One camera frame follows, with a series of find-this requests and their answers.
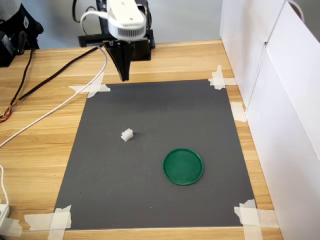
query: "white tape strip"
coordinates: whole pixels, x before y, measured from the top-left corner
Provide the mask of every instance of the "white tape strip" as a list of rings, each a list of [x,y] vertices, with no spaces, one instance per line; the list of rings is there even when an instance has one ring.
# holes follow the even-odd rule
[[[68,221],[71,222],[71,205],[66,208],[57,208],[54,212],[50,226],[48,240],[63,240]]]
[[[48,240],[62,240],[65,229],[71,228],[71,205],[57,208],[54,213],[28,214],[24,220],[30,225],[30,231],[49,231]]]
[[[241,102],[231,102],[231,111],[235,121],[247,121],[246,114]]]
[[[22,226],[19,225],[19,220],[4,218],[1,228],[0,235],[8,237],[20,237],[22,234]]]
[[[110,92],[111,89],[107,87],[105,84],[101,84],[102,80],[104,79],[104,73],[101,73],[99,77],[97,77],[96,80],[91,83],[91,85],[87,86],[85,89],[81,91],[81,93],[88,93],[87,98],[93,97],[97,92]],[[78,92],[80,89],[82,89],[84,85],[80,86],[69,86],[69,88],[75,90]]]
[[[279,228],[275,211],[257,209],[254,199],[235,206],[234,212],[243,225],[245,240],[262,240],[261,227]]]
[[[237,82],[235,78],[224,78],[221,65],[218,66],[217,71],[212,73],[212,78],[208,79],[210,86],[214,86],[215,89],[225,89],[226,85],[236,86]]]

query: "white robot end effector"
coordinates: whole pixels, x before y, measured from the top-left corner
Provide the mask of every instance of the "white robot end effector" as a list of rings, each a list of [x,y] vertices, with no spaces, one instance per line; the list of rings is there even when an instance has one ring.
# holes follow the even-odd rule
[[[131,61],[151,60],[151,50],[156,47],[148,1],[96,0],[96,3],[95,15],[99,16],[102,34],[79,36],[79,44],[104,46],[120,79],[128,81]]]

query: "wood grain surface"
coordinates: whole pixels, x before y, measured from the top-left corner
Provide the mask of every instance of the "wood grain surface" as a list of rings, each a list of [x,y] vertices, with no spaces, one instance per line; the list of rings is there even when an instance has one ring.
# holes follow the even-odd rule
[[[22,92],[26,93],[87,50],[36,50]],[[29,54],[30,51],[26,51],[16,56],[10,67],[0,68],[0,112],[15,94]],[[70,97],[74,90],[68,86],[88,83],[101,69],[103,61],[102,53],[97,50],[20,102],[11,118],[0,124],[0,143]],[[225,78],[234,78],[221,40],[158,44],[152,50],[151,61],[131,63],[129,83],[209,79],[218,65],[221,65]],[[118,72],[109,60],[102,83],[120,82]],[[226,88],[231,102],[242,102],[237,86]],[[10,218],[19,219],[23,227],[22,239],[40,240],[48,237],[47,232],[30,232],[24,215],[53,212],[86,97],[87,93],[79,94],[0,148],[0,164],[5,169],[4,181],[10,199]],[[257,206],[273,210],[248,123],[236,121],[236,128]],[[266,240],[282,239],[278,228],[264,228],[262,233]],[[64,239],[243,240],[244,232],[242,227],[67,230]]]

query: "white plug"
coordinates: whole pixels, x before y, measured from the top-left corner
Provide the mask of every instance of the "white plug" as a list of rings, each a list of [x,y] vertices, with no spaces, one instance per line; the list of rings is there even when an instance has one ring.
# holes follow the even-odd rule
[[[0,204],[0,229],[2,227],[2,224],[5,218],[9,216],[9,213],[10,213],[10,207],[7,204]]]

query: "green circular plate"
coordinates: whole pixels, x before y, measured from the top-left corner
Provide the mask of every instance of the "green circular plate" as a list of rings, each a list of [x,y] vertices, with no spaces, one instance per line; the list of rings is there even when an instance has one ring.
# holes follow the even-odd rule
[[[199,180],[204,172],[204,162],[195,151],[177,148],[167,154],[163,161],[163,172],[173,184],[188,186]]]

